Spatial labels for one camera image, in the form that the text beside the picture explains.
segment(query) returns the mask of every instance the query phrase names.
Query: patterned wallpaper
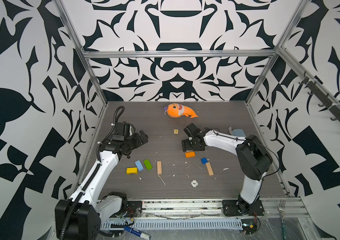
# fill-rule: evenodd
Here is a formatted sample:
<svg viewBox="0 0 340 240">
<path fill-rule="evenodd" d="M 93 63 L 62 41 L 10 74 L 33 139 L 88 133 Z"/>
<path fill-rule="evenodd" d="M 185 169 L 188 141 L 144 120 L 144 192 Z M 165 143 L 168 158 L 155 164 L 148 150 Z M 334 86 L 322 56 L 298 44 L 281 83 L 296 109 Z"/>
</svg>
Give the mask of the patterned wallpaper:
<svg viewBox="0 0 340 240">
<path fill-rule="evenodd" d="M 273 49 L 299 0 L 64 0 L 87 51 Z M 245 100 L 267 57 L 92 59 L 109 101 Z"/>
<path fill-rule="evenodd" d="M 273 48 L 298 0 L 64 0 L 88 51 Z"/>
<path fill-rule="evenodd" d="M 267 57 L 113 58 L 90 64 L 108 101 L 246 100 Z"/>
<path fill-rule="evenodd" d="M 340 101 L 340 0 L 313 0 L 287 50 Z"/>
<path fill-rule="evenodd" d="M 313 0 L 286 46 L 340 100 L 340 0 Z M 300 81 L 278 58 L 251 106 L 291 195 L 321 237 L 340 240 L 340 123 Z"/>
<path fill-rule="evenodd" d="M 0 239 L 46 239 L 102 108 L 50 0 L 0 0 Z"/>
</svg>

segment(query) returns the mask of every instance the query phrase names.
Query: fork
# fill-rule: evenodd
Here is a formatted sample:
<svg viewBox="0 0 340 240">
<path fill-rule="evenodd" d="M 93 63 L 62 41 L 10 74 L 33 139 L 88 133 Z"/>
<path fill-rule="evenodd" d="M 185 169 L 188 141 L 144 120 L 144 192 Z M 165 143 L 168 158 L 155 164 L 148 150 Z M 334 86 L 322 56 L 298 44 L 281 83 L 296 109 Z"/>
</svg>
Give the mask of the fork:
<svg viewBox="0 0 340 240">
<path fill-rule="evenodd" d="M 285 200 L 281 200 L 280 203 L 279 203 L 279 208 L 278 208 L 280 216 L 282 218 L 282 234 L 283 234 L 283 239 L 286 239 L 285 205 L 286 205 L 286 201 Z"/>
</svg>

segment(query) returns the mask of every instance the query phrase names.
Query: blue block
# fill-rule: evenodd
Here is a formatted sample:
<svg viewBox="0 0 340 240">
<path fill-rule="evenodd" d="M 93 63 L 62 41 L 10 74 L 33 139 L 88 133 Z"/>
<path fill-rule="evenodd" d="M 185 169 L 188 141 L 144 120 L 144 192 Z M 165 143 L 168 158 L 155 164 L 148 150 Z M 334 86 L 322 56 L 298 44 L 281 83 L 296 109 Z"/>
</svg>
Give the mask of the blue block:
<svg viewBox="0 0 340 240">
<path fill-rule="evenodd" d="M 207 163 L 207 159 L 205 157 L 202 158 L 201 161 L 202 161 L 203 164 Z"/>
<path fill-rule="evenodd" d="M 142 171 L 144 169 L 144 167 L 142 166 L 141 161 L 139 161 L 139 160 L 135 162 L 135 165 L 137 166 L 138 171 Z"/>
</svg>

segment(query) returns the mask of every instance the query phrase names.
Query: stuffed fish toy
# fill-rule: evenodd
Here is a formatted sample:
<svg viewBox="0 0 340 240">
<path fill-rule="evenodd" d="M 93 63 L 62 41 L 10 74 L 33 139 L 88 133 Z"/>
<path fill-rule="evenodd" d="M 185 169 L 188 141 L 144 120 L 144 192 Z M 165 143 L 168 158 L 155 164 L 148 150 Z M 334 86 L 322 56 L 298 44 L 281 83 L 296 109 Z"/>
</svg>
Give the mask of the stuffed fish toy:
<svg viewBox="0 0 340 240">
<path fill-rule="evenodd" d="M 172 118 L 179 118 L 180 116 L 191 116 L 191 118 L 198 117 L 191 108 L 178 103 L 172 103 L 163 109 L 165 110 L 165 114 L 167 112 L 167 114 Z"/>
</svg>

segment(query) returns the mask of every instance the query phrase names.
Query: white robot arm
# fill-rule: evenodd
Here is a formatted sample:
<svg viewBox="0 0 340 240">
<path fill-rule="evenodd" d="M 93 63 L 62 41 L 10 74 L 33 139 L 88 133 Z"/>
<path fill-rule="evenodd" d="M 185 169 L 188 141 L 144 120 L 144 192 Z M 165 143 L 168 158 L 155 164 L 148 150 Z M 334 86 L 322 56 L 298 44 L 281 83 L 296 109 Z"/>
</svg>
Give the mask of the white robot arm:
<svg viewBox="0 0 340 240">
<path fill-rule="evenodd" d="M 121 157 L 130 158 L 132 150 L 148 142 L 143 131 L 135 132 L 132 124 L 118 122 L 123 111 L 123 106 L 116 109 L 113 127 L 99 142 L 97 160 L 86 178 L 68 200 L 60 200 L 55 207 L 57 238 L 60 240 L 94 240 L 102 222 L 113 214 L 122 215 L 126 211 L 127 196 L 119 192 L 109 193 L 97 204 L 107 178 Z"/>
<path fill-rule="evenodd" d="M 261 145 L 259 139 L 249 137 L 235 137 L 205 128 L 197 128 L 193 123 L 184 131 L 189 139 L 182 141 L 183 151 L 204 151 L 205 146 L 217 147 L 238 156 L 240 167 L 245 174 L 243 187 L 235 203 L 236 207 L 224 207 L 227 216 L 238 214 L 253 214 L 254 206 L 259 206 L 259 190 L 263 177 L 272 163 L 272 158 Z"/>
</svg>

